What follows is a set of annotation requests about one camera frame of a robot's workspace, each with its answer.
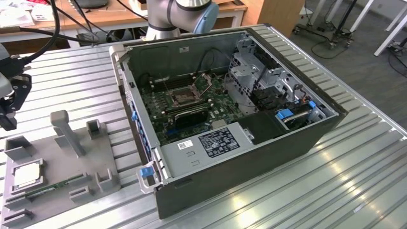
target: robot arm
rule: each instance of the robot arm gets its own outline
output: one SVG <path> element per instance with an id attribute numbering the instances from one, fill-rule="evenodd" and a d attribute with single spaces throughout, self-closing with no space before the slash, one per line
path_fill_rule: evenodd
<path id="1" fill-rule="evenodd" d="M 0 44 L 0 127 L 7 131 L 16 129 L 15 112 L 20 110 L 31 91 L 31 76 L 19 56 L 11 57 Z"/>
<path id="2" fill-rule="evenodd" d="M 195 34 L 211 31 L 219 6 L 211 0 L 148 0 L 147 40 L 178 37 L 179 28 Z"/>

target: aluminum table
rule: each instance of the aluminum table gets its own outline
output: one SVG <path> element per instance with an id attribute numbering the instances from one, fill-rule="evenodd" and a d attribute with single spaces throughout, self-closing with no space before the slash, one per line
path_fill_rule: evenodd
<path id="1" fill-rule="evenodd" d="M 28 140 L 53 135 L 48 114 L 67 109 L 72 128 L 107 122 L 122 190 L 44 220 L 32 229 L 406 228 L 407 132 L 271 27 L 252 27 L 350 111 L 308 154 L 159 220 L 154 194 L 136 179 L 140 165 L 108 46 L 47 52 L 32 64 L 32 93 L 17 113 Z M 1 153 L 4 176 L 5 157 Z"/>

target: power supply label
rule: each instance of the power supply label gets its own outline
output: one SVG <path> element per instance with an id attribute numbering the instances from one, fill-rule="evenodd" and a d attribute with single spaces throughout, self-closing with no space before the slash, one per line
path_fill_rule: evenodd
<path id="1" fill-rule="evenodd" d="M 223 155 L 240 147 L 228 128 L 200 136 L 199 140 L 210 157 Z"/>

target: blue latch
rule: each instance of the blue latch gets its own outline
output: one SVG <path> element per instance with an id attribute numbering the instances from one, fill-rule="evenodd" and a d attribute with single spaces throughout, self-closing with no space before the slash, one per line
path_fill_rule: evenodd
<path id="1" fill-rule="evenodd" d="M 132 121 L 138 120 L 138 112 L 134 111 L 134 114 L 132 114 Z"/>
<path id="2" fill-rule="evenodd" d="M 315 107 L 316 107 L 316 104 L 315 104 L 315 102 L 314 102 L 314 101 L 310 101 L 310 102 L 308 102 L 308 104 L 310 104 L 310 106 L 311 106 L 312 108 L 315 108 Z"/>
<path id="3" fill-rule="evenodd" d="M 142 168 L 140 174 L 143 178 L 152 176 L 154 168 L 152 167 Z"/>
<path id="4" fill-rule="evenodd" d="M 284 118 L 288 118 L 294 115 L 290 109 L 284 109 L 278 112 L 278 117 L 283 120 Z"/>

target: black cable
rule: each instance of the black cable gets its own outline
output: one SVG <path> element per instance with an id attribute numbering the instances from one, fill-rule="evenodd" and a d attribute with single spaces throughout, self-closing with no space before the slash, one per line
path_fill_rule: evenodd
<path id="1" fill-rule="evenodd" d="M 304 1 L 304 8 L 306 8 L 306 15 L 307 15 L 307 19 L 308 19 L 307 26 L 312 26 L 310 16 L 308 16 L 308 11 L 307 11 L 307 9 L 308 9 L 307 8 L 307 0 Z"/>
<path id="2" fill-rule="evenodd" d="M 259 84 L 259 82 L 260 82 L 263 76 L 266 75 L 266 71 L 267 71 L 267 67 L 264 66 L 263 71 L 262 71 L 262 73 L 260 73 L 260 76 L 259 76 L 258 80 L 256 80 L 255 83 L 254 83 L 252 91 L 256 89 L 256 86 L 258 86 L 258 84 Z"/>
<path id="3" fill-rule="evenodd" d="M 314 48 L 315 48 L 318 45 L 320 45 L 320 44 L 323 44 L 323 43 L 326 43 L 326 42 L 327 42 L 327 41 L 323 41 L 323 42 L 316 43 L 316 44 L 312 46 L 312 48 L 311 48 L 311 52 L 312 52 L 314 55 L 318 56 L 319 58 L 323 58 L 323 59 L 326 59 L 326 60 L 332 60 L 332 59 L 336 58 L 340 54 L 343 54 L 344 51 L 347 51 L 347 48 L 346 48 L 343 51 L 340 51 L 336 55 L 334 55 L 334 56 L 331 56 L 331 57 L 320 56 L 319 54 L 315 53 Z"/>
<path id="4" fill-rule="evenodd" d="M 88 33 L 92 33 L 91 30 L 90 30 L 90 29 L 88 29 L 88 28 L 87 28 L 87 27 L 73 18 L 73 17 L 69 16 L 69 14 L 67 14 L 60 8 L 56 8 L 56 9 L 57 9 L 57 11 L 59 11 L 67 18 L 69 18 L 69 20 L 73 21 L 75 24 L 77 24 Z M 91 24 L 95 28 L 98 28 L 102 32 L 104 32 L 106 34 L 108 34 L 108 32 L 104 31 L 99 26 L 96 26 L 91 21 L 90 21 L 90 24 Z"/>
<path id="5" fill-rule="evenodd" d="M 71 1 L 73 1 L 73 3 L 75 3 L 73 8 L 77 11 L 77 13 L 80 14 L 80 16 L 83 17 L 84 22 L 87 23 L 88 29 L 90 29 L 91 33 L 94 34 L 92 27 L 91 27 L 91 24 L 90 24 L 90 20 L 88 20 L 87 16 L 84 15 L 84 12 L 81 10 L 81 7 L 80 7 L 77 1 L 76 0 L 71 0 Z"/>
<path id="6" fill-rule="evenodd" d="M 139 16 L 146 21 L 148 21 L 148 19 L 146 17 L 143 17 L 140 14 L 138 14 L 136 12 L 134 12 L 134 10 L 127 5 L 124 5 L 124 3 L 120 0 L 116 0 L 116 1 L 119 2 L 120 5 L 123 5 L 124 8 L 127 8 L 128 11 L 131 11 L 131 13 L 134 13 L 136 16 Z"/>
<path id="7" fill-rule="evenodd" d="M 404 40 L 403 40 L 402 43 L 400 43 L 400 47 L 402 47 L 402 48 L 404 48 L 406 43 L 407 43 L 407 37 L 404 38 Z"/>
<path id="8" fill-rule="evenodd" d="M 392 62 L 391 62 L 391 58 L 390 58 L 391 56 L 394 56 L 394 57 L 396 58 L 396 60 L 400 62 L 400 64 L 404 66 L 406 69 L 407 69 L 407 65 L 406 65 L 406 64 L 403 63 L 403 61 L 400 60 L 399 56 L 398 56 L 392 51 L 390 51 L 390 53 L 388 53 L 388 58 L 387 58 L 387 62 L 388 62 L 388 64 L 390 64 L 390 67 L 396 71 L 396 73 L 399 73 L 403 77 L 407 78 L 407 75 L 403 74 L 403 73 L 394 67 Z"/>
<path id="9" fill-rule="evenodd" d="M 215 48 L 215 47 L 207 49 L 207 50 L 204 51 L 203 56 L 202 56 L 202 59 L 200 59 L 200 61 L 199 61 L 199 65 L 198 65 L 198 68 L 196 68 L 195 75 L 198 75 L 199 71 L 202 70 L 204 58 L 206 58 L 207 54 L 208 54 L 211 51 L 218 51 L 218 52 L 220 52 L 220 53 L 227 57 L 227 59 L 231 61 L 231 57 L 230 57 L 222 50 L 219 50 L 219 49 Z"/>
<path id="10" fill-rule="evenodd" d="M 304 31 L 307 31 L 308 33 L 316 35 L 316 36 L 320 36 L 320 37 L 326 38 L 326 39 L 331 42 L 331 39 L 330 39 L 328 37 L 326 37 L 324 35 L 322 35 L 322 34 L 314 32 L 312 30 L 308 30 L 308 29 L 304 29 L 304 28 L 300 28 L 300 29 L 304 30 Z"/>
<path id="11" fill-rule="evenodd" d="M 55 19 L 55 32 L 52 33 L 52 37 L 51 37 L 49 41 L 47 42 L 47 44 L 41 47 L 41 49 L 35 54 L 32 54 L 29 57 L 24 58 L 24 61 L 27 62 L 27 64 L 31 63 L 35 59 L 37 59 L 39 56 L 41 56 L 48 51 L 48 49 L 56 42 L 56 39 L 59 36 L 60 22 L 59 22 L 59 15 L 56 12 L 55 0 L 51 0 L 51 7 L 52 7 L 52 14 L 53 14 L 53 19 Z"/>
<path id="12" fill-rule="evenodd" d="M 55 34 L 52 32 L 48 32 L 48 31 L 44 31 L 44 30 L 37 30 L 37 29 L 31 29 L 31 28 L 20 28 L 20 31 L 21 32 L 40 33 L 40 34 L 49 35 L 49 36 L 53 36 L 53 34 Z M 68 37 L 68 36 L 61 35 L 61 34 L 57 35 L 57 38 L 61 38 L 61 39 L 65 39 L 65 40 L 69 40 L 69 41 L 75 41 L 75 42 L 81 42 L 81 43 L 98 43 L 96 41 L 94 42 L 94 41 L 90 41 L 90 40 L 81 40 L 81 39 Z"/>

